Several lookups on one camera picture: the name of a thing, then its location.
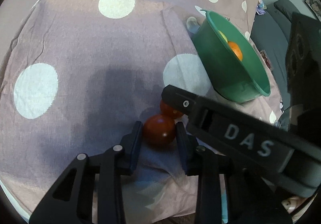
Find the orange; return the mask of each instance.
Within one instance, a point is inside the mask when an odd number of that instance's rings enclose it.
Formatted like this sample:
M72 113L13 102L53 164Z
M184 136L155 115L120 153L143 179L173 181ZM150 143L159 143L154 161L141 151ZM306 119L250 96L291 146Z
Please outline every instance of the orange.
M243 54L242 54L242 51L240 50L238 44L234 43L234 42L231 42L231 41L228 41L227 43L229 44L229 46L231 47L232 51L237 56L237 58L240 61L242 61L243 60Z

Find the wooden floor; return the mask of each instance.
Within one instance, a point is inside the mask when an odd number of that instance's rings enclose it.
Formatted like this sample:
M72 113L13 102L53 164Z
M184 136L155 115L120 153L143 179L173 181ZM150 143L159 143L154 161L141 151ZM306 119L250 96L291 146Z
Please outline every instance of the wooden floor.
M155 222L154 224L194 224L194 217L195 213L181 217L167 218Z

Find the white lettering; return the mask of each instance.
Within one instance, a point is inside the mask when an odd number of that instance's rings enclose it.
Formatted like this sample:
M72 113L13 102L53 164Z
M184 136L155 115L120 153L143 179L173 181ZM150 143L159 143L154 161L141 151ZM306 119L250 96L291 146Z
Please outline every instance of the white lettering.
M261 148L264 150L264 152L263 151L257 151L257 153L262 157L269 156L271 154L271 149L268 147L268 145L273 146L274 142L269 141L269 140L262 142L261 143Z
M240 145L246 144L249 150L253 149L254 143L254 133L250 133L243 141L240 142Z
M239 128L234 124L230 124L226 130L224 137L229 140L234 140L238 135L238 133L239 133Z

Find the gray sofa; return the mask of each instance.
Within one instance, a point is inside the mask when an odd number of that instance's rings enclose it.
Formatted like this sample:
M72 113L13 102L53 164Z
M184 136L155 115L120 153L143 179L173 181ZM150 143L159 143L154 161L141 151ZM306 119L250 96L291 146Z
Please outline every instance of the gray sofa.
M259 50L265 50L272 64L272 73L283 99L283 109L290 106L287 92L285 54L290 39L292 13L299 10L289 0L278 0L267 6L266 14L256 15L251 39Z

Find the green bowl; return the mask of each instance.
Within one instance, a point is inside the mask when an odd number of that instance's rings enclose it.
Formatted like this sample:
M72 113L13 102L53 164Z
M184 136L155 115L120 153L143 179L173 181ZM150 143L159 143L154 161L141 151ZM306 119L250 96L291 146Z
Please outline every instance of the green bowl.
M228 41L238 44L243 54L242 61L219 30ZM225 17L206 11L206 19L192 41L213 88L224 98L243 103L270 95L270 82L261 60L243 34Z

